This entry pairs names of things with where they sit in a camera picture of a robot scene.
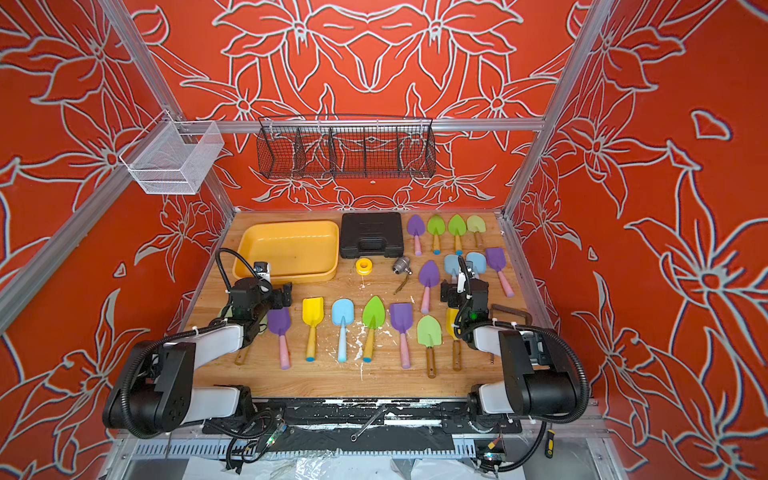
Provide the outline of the hex key on table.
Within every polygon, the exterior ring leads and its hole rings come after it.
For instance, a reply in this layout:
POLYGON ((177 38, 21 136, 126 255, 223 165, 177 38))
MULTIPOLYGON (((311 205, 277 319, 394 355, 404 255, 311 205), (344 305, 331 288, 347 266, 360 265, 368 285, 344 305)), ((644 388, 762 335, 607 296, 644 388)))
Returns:
POLYGON ((525 326, 531 326, 533 324, 533 316, 531 313, 522 309, 492 304, 490 306, 490 314, 492 317, 497 317, 499 314, 512 315, 518 318, 525 326))

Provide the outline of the purple square shovel pink handle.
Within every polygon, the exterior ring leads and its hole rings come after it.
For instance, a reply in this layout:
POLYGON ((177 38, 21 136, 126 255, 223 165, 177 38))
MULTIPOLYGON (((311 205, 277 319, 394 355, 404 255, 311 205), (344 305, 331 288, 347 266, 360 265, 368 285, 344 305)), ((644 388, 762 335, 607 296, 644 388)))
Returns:
POLYGON ((485 256, 487 265, 496 272, 500 286, 504 291, 505 296, 507 298, 513 297, 515 295, 514 290, 504 274, 504 269, 506 267, 506 256, 504 249, 501 247, 487 248, 485 250, 485 256))

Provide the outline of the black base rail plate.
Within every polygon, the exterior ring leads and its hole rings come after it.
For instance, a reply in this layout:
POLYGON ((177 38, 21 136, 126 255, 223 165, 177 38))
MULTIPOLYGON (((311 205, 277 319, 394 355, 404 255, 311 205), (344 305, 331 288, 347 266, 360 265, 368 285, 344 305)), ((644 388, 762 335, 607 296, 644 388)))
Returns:
POLYGON ((382 405, 389 407, 373 427, 425 428, 457 434, 519 434, 509 414, 482 414, 467 398, 256 398, 255 409, 271 410, 290 427, 357 431, 382 405))

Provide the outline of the yellow tape roll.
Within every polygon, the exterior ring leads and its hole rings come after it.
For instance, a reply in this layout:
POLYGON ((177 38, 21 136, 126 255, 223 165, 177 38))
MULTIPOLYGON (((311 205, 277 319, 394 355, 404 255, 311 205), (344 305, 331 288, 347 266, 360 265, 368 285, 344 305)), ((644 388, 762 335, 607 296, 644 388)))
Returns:
POLYGON ((355 262, 355 270, 362 277, 368 276, 373 271, 373 261, 369 258, 359 258, 355 262))

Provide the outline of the wrench on base rail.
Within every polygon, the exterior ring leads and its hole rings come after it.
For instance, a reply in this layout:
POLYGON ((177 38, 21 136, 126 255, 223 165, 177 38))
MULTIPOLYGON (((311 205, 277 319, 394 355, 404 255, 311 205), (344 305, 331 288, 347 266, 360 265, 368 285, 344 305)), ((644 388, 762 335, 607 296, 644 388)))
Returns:
POLYGON ((362 427, 350 436, 350 441, 357 442, 359 438, 364 434, 364 432, 369 429, 380 417, 385 415, 388 410, 389 407, 386 405, 378 407, 374 414, 362 425, 362 427))

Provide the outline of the black plastic tool case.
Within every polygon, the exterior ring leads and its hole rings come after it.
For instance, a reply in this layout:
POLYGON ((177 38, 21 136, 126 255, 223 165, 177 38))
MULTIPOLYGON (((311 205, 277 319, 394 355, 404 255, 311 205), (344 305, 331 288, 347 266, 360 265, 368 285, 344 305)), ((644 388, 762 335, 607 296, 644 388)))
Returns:
POLYGON ((401 215, 398 212, 343 214, 339 255, 343 259, 403 256, 401 215))

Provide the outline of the yellow storage box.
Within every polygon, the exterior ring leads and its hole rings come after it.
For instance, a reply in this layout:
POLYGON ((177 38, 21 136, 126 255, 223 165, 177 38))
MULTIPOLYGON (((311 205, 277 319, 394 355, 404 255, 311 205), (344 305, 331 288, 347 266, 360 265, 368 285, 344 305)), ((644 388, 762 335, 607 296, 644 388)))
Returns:
POLYGON ((245 230, 237 252, 268 263, 273 284, 324 282, 338 268, 339 236, 330 220, 262 223, 245 230))

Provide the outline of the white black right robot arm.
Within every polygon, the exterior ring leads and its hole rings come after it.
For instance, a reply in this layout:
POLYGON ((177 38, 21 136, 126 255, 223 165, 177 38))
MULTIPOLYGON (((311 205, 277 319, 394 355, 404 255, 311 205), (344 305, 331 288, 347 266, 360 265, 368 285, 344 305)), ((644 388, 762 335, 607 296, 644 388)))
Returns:
POLYGON ((441 283, 441 301, 454 313, 446 322, 455 340, 498 358, 503 378, 477 384, 468 394, 468 414, 508 415, 553 424, 578 420, 587 410, 590 386, 574 350, 554 330, 534 326, 527 311, 509 312, 520 323, 494 319, 501 310, 488 303, 489 284, 459 256, 449 270, 455 280, 441 283))

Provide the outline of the pink handled tool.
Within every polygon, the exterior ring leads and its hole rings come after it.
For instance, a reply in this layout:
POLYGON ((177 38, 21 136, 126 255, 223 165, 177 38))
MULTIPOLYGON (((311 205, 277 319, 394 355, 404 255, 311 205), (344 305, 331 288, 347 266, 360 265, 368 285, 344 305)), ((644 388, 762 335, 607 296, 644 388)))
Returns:
POLYGON ((421 313, 427 315, 431 308, 431 289, 440 283, 440 273, 434 260, 428 260, 419 271, 419 282, 424 287, 421 313))

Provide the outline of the small green shovel wooden handle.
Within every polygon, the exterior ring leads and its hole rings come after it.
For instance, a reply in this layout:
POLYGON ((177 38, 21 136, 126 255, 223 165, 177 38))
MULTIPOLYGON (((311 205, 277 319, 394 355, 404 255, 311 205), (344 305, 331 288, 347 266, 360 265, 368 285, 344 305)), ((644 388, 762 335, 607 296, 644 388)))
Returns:
POLYGON ((375 331, 381 328, 386 320, 386 308, 379 296, 373 296, 365 305, 362 321, 367 328, 367 337, 363 351, 363 361, 370 363, 373 360, 375 331))

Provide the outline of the clear mesh wall basket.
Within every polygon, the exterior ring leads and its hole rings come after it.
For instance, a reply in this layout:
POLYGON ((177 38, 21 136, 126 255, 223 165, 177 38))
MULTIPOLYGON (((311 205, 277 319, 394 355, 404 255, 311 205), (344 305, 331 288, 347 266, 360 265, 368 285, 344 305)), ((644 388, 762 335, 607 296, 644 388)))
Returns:
POLYGON ((223 147, 214 122, 194 122, 185 131, 181 123, 164 120, 140 134, 119 160, 149 195, 194 195, 223 147))

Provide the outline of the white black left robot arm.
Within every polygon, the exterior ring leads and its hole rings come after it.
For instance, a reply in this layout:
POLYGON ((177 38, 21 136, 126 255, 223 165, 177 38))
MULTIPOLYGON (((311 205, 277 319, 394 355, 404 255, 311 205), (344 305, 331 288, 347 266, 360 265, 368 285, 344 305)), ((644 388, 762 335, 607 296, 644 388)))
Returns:
POLYGON ((248 387, 194 385, 200 367, 248 348, 265 331, 268 314, 292 303, 291 284, 274 286, 269 263, 233 256, 248 274, 224 281, 228 299, 218 317, 132 348, 103 409, 106 428, 150 439, 202 424, 235 440, 255 440, 271 429, 273 413, 256 409, 248 387))

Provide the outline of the blue shovel white handle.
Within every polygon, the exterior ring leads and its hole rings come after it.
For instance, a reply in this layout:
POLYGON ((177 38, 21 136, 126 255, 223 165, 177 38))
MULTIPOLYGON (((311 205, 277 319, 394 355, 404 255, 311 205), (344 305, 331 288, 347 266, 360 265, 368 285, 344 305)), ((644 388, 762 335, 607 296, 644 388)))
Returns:
POLYGON ((347 327, 354 322, 354 303, 350 299, 339 299, 332 305, 332 322, 339 327, 337 360, 347 361, 347 327))

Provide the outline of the purple shovel blade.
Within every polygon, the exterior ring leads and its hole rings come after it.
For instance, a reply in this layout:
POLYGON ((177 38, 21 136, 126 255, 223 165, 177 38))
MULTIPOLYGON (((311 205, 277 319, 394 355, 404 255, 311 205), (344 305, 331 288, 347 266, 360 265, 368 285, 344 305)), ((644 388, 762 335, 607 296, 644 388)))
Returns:
POLYGON ((291 363, 286 334, 291 326, 290 309, 284 307, 270 310, 267 314, 267 325, 269 331, 278 337, 280 367, 282 370, 288 370, 291 363))

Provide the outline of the yellow shovel yellow handle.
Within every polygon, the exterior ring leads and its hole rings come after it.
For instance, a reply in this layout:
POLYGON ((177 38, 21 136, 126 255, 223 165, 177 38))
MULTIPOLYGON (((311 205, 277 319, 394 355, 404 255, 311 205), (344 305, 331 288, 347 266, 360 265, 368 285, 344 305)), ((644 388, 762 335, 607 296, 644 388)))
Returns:
POLYGON ((309 326, 305 352, 308 362, 316 359, 317 327, 324 319, 324 299, 322 297, 305 298, 302 301, 302 320, 309 326))

